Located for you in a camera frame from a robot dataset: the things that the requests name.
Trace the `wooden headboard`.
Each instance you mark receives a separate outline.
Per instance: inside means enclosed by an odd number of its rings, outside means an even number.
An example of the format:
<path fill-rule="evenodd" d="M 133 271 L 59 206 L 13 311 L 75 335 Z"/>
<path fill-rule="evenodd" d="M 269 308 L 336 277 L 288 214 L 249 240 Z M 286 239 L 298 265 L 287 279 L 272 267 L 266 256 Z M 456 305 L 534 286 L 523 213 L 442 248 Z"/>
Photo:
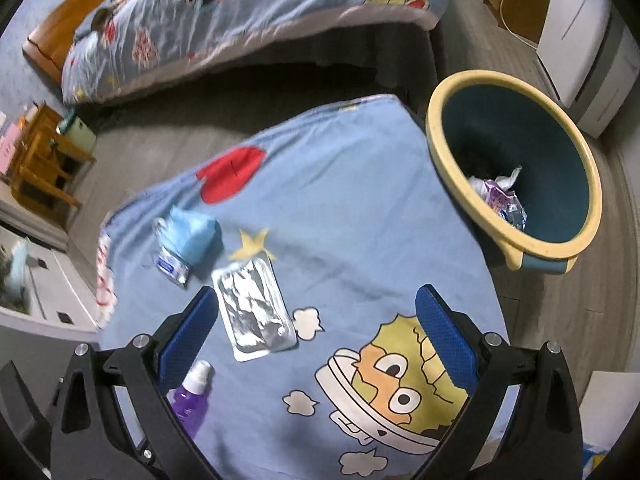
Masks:
<path fill-rule="evenodd" d="M 102 1 L 64 0 L 25 39 L 23 54 L 57 86 L 75 30 Z"/>

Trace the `white paper sheet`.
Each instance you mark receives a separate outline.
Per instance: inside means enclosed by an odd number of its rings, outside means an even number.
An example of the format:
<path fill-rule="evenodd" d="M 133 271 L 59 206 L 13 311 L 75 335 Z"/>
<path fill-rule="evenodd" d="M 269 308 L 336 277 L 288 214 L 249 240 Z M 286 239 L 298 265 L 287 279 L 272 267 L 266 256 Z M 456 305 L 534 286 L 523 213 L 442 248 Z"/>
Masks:
<path fill-rule="evenodd" d="M 579 407 L 584 442 L 610 450 L 634 414 L 639 396 L 637 372 L 595 370 Z"/>

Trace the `trash pile in bin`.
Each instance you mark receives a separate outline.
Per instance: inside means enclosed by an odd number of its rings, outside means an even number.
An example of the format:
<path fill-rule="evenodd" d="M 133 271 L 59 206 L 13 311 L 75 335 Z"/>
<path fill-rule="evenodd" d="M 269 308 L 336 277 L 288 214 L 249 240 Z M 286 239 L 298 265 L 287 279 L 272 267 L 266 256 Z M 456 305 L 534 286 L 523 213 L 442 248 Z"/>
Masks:
<path fill-rule="evenodd" d="M 500 218 L 519 231 L 524 231 L 527 214 L 514 191 L 514 185 L 522 167 L 513 169 L 510 176 L 499 176 L 495 180 L 468 177 L 469 185 L 485 204 Z"/>

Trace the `blue face mask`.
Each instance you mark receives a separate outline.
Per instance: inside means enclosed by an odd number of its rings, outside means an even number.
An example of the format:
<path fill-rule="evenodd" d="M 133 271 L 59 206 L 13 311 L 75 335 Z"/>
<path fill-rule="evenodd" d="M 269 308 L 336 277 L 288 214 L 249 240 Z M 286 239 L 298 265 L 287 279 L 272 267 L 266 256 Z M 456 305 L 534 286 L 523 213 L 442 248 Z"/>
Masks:
<path fill-rule="evenodd" d="M 153 220 L 158 244 L 188 266 L 196 266 L 217 235 L 218 223 L 208 214 L 172 206 L 165 217 Z"/>

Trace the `blue cartoon blanket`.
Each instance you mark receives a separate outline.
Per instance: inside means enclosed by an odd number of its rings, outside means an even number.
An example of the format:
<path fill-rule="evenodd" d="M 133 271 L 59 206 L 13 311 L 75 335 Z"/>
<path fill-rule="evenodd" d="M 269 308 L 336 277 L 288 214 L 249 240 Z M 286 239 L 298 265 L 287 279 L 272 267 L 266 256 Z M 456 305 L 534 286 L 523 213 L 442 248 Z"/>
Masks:
<path fill-rule="evenodd" d="M 155 266 L 172 206 L 218 232 L 186 288 Z M 382 479 L 416 470 L 454 422 L 454 386 L 416 319 L 430 284 L 486 332 L 506 331 L 469 222 L 425 134 L 391 96 L 308 110 L 134 196 L 102 226 L 99 342 L 120 347 L 178 312 L 212 272 L 265 252 L 297 346 L 238 362 L 220 313 L 196 443 L 227 479 Z"/>

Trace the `small blue label packet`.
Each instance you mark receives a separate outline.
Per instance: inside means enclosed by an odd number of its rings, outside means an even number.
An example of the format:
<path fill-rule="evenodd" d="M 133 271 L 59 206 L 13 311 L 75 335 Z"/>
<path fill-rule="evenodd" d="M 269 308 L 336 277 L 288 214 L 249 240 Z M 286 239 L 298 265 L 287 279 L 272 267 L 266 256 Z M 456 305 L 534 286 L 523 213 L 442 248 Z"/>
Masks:
<path fill-rule="evenodd" d="M 155 266 L 172 284 L 186 288 L 191 274 L 189 263 L 161 247 L 155 257 Z"/>

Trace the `white air purifier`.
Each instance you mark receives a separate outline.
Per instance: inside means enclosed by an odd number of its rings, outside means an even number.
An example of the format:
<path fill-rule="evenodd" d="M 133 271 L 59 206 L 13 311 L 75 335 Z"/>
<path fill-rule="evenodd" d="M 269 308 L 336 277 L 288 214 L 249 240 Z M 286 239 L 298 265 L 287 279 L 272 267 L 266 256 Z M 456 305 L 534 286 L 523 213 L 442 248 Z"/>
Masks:
<path fill-rule="evenodd" d="M 537 58 L 564 110 L 593 138 L 639 76 L 639 46 L 611 0 L 550 0 Z"/>

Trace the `silver foil pouch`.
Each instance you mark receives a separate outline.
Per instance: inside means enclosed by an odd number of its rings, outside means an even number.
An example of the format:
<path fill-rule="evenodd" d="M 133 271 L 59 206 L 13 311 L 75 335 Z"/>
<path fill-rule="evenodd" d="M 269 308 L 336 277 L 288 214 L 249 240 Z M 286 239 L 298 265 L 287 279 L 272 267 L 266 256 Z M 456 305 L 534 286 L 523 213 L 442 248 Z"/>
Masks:
<path fill-rule="evenodd" d="M 297 333 L 265 252 L 212 272 L 218 310 L 238 362 L 297 346 Z"/>

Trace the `wooden stool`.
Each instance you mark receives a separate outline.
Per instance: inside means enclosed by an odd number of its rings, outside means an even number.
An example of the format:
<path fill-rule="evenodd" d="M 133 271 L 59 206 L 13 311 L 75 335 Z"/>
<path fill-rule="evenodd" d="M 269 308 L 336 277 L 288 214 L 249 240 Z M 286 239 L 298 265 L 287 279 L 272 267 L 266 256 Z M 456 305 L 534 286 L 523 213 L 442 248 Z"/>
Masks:
<path fill-rule="evenodd" d="M 67 215 L 81 208 L 67 188 L 79 169 L 96 159 L 55 131 L 61 120 L 46 103 L 37 106 L 10 163 L 10 191 L 21 206 L 64 228 Z"/>

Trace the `purple spray bottle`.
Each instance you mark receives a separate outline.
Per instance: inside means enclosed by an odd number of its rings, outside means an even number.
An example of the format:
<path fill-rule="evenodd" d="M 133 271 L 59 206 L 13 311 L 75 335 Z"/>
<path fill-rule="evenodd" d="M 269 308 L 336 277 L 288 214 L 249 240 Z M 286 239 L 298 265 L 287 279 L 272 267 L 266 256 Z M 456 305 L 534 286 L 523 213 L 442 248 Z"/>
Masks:
<path fill-rule="evenodd" d="M 213 365 L 196 361 L 182 384 L 168 394 L 169 404 L 186 434 L 194 440 L 208 411 L 208 396 L 214 376 Z"/>

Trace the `teal bin yellow rim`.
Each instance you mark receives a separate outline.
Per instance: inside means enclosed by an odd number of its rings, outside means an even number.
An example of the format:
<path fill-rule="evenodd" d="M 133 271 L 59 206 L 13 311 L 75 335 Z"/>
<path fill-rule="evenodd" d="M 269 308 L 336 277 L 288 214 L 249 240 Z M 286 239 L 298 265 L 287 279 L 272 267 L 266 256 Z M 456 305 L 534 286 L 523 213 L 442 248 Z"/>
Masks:
<path fill-rule="evenodd" d="M 596 236 L 602 186 L 590 147 L 544 92 L 493 70 L 440 82 L 425 115 L 439 177 L 510 270 L 562 275 Z M 492 211 L 472 177 L 508 176 L 527 214 L 524 229 Z"/>

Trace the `white green canister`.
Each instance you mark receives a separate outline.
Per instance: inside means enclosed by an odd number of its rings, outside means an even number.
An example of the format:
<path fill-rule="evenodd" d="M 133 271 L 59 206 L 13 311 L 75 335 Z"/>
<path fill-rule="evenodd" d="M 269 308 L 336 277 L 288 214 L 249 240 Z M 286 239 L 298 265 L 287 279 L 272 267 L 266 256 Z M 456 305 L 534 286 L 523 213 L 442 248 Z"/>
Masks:
<path fill-rule="evenodd" d="M 55 131 L 88 153 L 92 153 L 96 147 L 96 135 L 82 121 L 76 110 L 69 110 L 56 125 Z"/>

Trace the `pink box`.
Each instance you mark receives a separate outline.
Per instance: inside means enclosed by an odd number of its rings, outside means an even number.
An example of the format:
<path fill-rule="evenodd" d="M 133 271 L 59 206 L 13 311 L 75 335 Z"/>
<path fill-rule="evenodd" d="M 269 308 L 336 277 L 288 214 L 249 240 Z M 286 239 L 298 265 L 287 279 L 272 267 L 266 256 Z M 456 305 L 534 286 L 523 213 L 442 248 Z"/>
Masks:
<path fill-rule="evenodd" d="M 16 153 L 16 144 L 20 140 L 22 130 L 17 125 L 9 124 L 0 142 L 0 174 L 7 174 Z"/>

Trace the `bed with blue duvet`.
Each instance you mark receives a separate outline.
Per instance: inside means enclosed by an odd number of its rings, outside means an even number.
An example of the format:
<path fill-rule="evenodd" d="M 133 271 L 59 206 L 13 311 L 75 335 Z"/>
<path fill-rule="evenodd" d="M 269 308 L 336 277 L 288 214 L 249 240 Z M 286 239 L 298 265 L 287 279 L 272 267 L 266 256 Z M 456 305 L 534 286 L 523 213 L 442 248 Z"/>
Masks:
<path fill-rule="evenodd" d="M 62 69 L 68 105 L 106 103 L 255 63 L 372 68 L 389 87 L 431 67 L 449 0 L 103 0 Z"/>

